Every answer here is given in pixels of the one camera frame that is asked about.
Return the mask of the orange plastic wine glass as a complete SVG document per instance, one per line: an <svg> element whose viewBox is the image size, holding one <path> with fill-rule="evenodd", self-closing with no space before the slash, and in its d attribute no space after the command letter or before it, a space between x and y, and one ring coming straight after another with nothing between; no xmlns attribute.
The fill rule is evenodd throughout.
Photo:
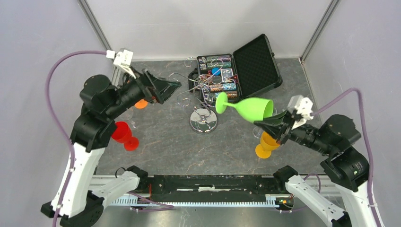
<svg viewBox="0 0 401 227"><path fill-rule="evenodd" d="M145 100L145 94L139 85L133 78L127 80L126 84L126 104L128 107L136 107L137 109L143 109L148 105Z"/></svg>

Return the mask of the clear wine glass front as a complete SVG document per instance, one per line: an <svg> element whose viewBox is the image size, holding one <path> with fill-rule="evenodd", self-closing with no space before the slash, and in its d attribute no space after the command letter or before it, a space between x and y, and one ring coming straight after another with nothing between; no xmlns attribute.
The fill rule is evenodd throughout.
<svg viewBox="0 0 401 227"><path fill-rule="evenodd" d="M278 112L277 109L273 108L272 116L275 116L277 114L277 112ZM262 128L255 126L253 129L253 136L255 138L259 139L262 136L263 132L264 132L264 130Z"/></svg>

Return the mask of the clear wine glass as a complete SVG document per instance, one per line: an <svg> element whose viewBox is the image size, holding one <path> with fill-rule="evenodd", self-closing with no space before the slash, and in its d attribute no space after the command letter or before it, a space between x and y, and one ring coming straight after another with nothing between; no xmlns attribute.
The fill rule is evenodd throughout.
<svg viewBox="0 0 401 227"><path fill-rule="evenodd" d="M273 108L272 116L275 116L277 114L277 112L278 112L277 109ZM264 132L264 130L262 128L255 126L253 129L253 136L255 138L259 139L262 136L263 132Z"/></svg>
<svg viewBox="0 0 401 227"><path fill-rule="evenodd" d="M124 113L121 114L121 119L127 122L133 129L137 128L137 124L134 121L134 110L132 107L128 108Z"/></svg>

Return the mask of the yellow plastic wine glass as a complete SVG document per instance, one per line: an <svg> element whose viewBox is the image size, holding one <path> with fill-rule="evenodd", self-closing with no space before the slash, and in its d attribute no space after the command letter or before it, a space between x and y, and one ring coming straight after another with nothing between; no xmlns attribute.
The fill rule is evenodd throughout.
<svg viewBox="0 0 401 227"><path fill-rule="evenodd" d="M259 158L267 159L272 152L280 147L280 144L268 133L263 132L260 137L260 143L255 148L255 153Z"/></svg>

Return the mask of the green plastic wine glass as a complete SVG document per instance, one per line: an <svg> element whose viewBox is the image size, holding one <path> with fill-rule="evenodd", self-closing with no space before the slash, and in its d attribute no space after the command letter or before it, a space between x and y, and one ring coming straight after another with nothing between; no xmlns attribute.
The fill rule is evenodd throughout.
<svg viewBox="0 0 401 227"><path fill-rule="evenodd" d="M228 94L222 92L215 102L216 112L222 114L227 107L234 108L244 120L254 123L273 116L274 102L271 99L250 97L238 103L230 103Z"/></svg>

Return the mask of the red plastic wine glass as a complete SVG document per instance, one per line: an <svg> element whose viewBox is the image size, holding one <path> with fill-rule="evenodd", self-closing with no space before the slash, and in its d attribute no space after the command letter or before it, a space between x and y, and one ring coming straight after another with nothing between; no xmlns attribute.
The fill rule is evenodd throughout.
<svg viewBox="0 0 401 227"><path fill-rule="evenodd" d="M111 138L118 143L123 144L126 151L134 151L139 146L139 140L132 135L132 131L126 122L116 122L116 130Z"/></svg>

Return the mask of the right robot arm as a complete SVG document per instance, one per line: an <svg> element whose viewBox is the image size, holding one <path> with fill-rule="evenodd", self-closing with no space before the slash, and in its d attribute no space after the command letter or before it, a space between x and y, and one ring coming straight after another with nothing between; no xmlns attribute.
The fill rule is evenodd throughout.
<svg viewBox="0 0 401 227"><path fill-rule="evenodd" d="M325 157L324 173L339 190L345 208L333 205L312 189L290 166L274 173L273 187L279 193L298 197L328 227L380 227L382 221L374 204L373 164L354 148L361 138L352 119L332 115L320 128L309 124L295 127L297 116L289 111L256 121L278 144L291 140Z"/></svg>

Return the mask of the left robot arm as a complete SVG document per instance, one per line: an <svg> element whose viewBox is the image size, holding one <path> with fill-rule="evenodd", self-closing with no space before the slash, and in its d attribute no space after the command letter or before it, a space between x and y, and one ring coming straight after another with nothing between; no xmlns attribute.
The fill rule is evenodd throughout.
<svg viewBox="0 0 401 227"><path fill-rule="evenodd" d="M141 100L163 104L181 85L147 70L135 72L121 87L105 75L88 78L79 94L83 101L80 116L67 137L70 154L61 185L41 212L55 225L91 227L119 197L134 190L144 192L147 173L134 166L101 187L90 190L89 185L100 157L118 131L115 119Z"/></svg>

